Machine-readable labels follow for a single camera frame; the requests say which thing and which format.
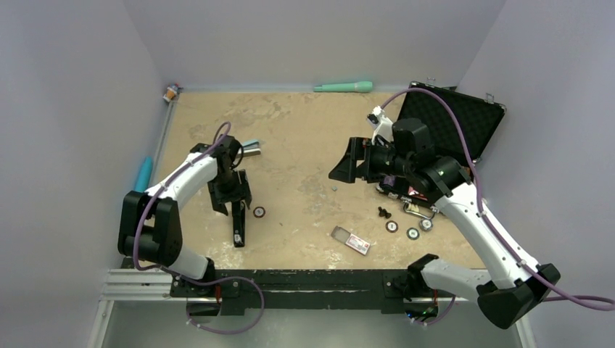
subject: wooden table surface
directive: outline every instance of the wooden table surface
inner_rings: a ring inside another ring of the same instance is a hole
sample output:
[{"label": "wooden table surface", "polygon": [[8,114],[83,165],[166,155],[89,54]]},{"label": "wooden table surface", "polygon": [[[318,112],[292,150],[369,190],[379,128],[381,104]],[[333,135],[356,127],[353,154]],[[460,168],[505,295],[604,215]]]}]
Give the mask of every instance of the wooden table surface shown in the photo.
[{"label": "wooden table surface", "polygon": [[[232,242],[232,218],[211,208],[207,187],[181,211],[184,243],[212,258],[220,269],[406,268],[426,253],[470,268],[483,268],[474,250],[444,216],[413,241],[406,235],[418,218],[402,203],[378,194],[376,184],[329,180],[351,136],[370,136],[366,115],[390,94],[183,93],[176,102],[158,163],[159,181],[178,167],[196,143],[211,144],[223,121],[240,141],[257,138],[263,153],[244,158],[252,190],[246,215],[246,246]],[[397,119],[403,98],[387,107]],[[396,233],[385,230],[378,206],[392,213]],[[339,225],[372,246],[366,256],[330,237]]]}]

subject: black screw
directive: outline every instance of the black screw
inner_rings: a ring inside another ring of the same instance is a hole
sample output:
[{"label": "black screw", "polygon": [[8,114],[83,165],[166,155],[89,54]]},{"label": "black screw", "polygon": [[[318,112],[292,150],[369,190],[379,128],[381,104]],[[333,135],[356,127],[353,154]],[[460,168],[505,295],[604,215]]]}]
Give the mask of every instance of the black screw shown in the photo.
[{"label": "black screw", "polygon": [[384,216],[387,219],[390,219],[393,216],[390,212],[387,212],[387,210],[383,209],[382,207],[378,207],[378,211],[379,211],[378,216],[381,216],[381,217]]}]

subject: white label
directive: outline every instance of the white label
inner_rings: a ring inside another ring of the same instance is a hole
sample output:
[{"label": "white label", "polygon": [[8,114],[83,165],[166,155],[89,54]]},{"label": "white label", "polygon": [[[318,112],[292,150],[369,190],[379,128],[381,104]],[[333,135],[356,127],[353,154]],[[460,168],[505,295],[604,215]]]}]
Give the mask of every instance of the white label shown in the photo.
[{"label": "white label", "polygon": [[348,238],[348,240],[346,241],[346,245],[364,255],[367,254],[367,251],[369,249],[369,243],[355,236],[354,234],[350,235],[350,238]]}]

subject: table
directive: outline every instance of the table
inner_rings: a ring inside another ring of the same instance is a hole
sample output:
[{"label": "table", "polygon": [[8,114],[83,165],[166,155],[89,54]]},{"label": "table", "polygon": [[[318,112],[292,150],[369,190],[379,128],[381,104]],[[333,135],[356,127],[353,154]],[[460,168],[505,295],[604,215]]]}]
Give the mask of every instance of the table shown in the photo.
[{"label": "table", "polygon": [[[426,253],[469,268],[482,261],[444,216],[430,232],[410,240],[405,231],[418,218],[402,211],[400,201],[378,194],[375,184],[329,180],[351,136],[370,136],[366,115],[390,94],[182,93],[175,101],[156,180],[177,168],[196,143],[211,144],[218,126],[232,123],[240,141],[257,138],[263,153],[244,158],[252,190],[252,208],[266,215],[246,215],[246,246],[232,242],[232,218],[213,212],[207,187],[181,211],[184,243],[215,261],[220,269],[391,269],[406,268]],[[395,120],[403,98],[387,107]],[[392,213],[399,225],[387,232]],[[330,237],[339,225],[371,242],[366,256]]]}]

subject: green marker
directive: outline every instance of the green marker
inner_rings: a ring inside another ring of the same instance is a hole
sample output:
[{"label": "green marker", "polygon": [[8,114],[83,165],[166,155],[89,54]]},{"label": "green marker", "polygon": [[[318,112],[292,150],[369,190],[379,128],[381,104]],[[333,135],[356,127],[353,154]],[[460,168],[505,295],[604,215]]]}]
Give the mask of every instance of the green marker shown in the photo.
[{"label": "green marker", "polygon": [[358,92],[369,93],[373,90],[371,81],[361,81],[354,83],[333,83],[314,87],[314,92]]}]

